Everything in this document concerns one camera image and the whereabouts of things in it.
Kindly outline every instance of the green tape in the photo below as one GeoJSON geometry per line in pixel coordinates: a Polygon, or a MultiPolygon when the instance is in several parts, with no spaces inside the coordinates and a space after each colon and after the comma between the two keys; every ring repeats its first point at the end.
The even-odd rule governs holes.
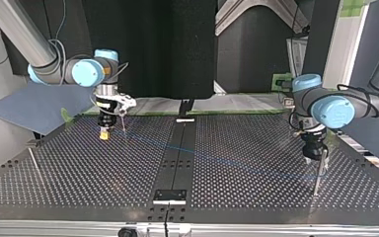
{"type": "Polygon", "coordinates": [[[63,120],[64,120],[65,122],[71,122],[71,121],[73,121],[74,117],[71,117],[71,116],[69,115],[69,113],[67,112],[66,109],[62,108],[62,109],[60,110],[60,112],[61,112],[61,117],[63,118],[63,120]]]}
{"type": "Polygon", "coordinates": [[[282,89],[280,86],[276,85],[276,81],[288,81],[291,82],[293,79],[293,76],[291,73],[285,73],[285,74],[273,74],[272,75],[272,84],[271,84],[271,90],[273,92],[289,92],[290,89],[282,89]]]}
{"type": "Polygon", "coordinates": [[[365,5],[364,0],[343,0],[341,17],[359,17],[361,9],[365,5]]]}
{"type": "Polygon", "coordinates": [[[213,115],[276,115],[287,112],[287,110],[258,110],[258,111],[191,111],[191,116],[213,116],[213,115]]]}
{"type": "Polygon", "coordinates": [[[70,132],[69,129],[67,129],[67,128],[69,128],[70,126],[72,126],[75,123],[75,122],[73,122],[75,118],[70,116],[69,113],[67,112],[67,110],[64,108],[62,108],[60,110],[60,114],[61,114],[61,117],[63,118],[63,120],[65,122],[65,124],[64,124],[65,129],[67,130],[67,132],[70,132]]]}

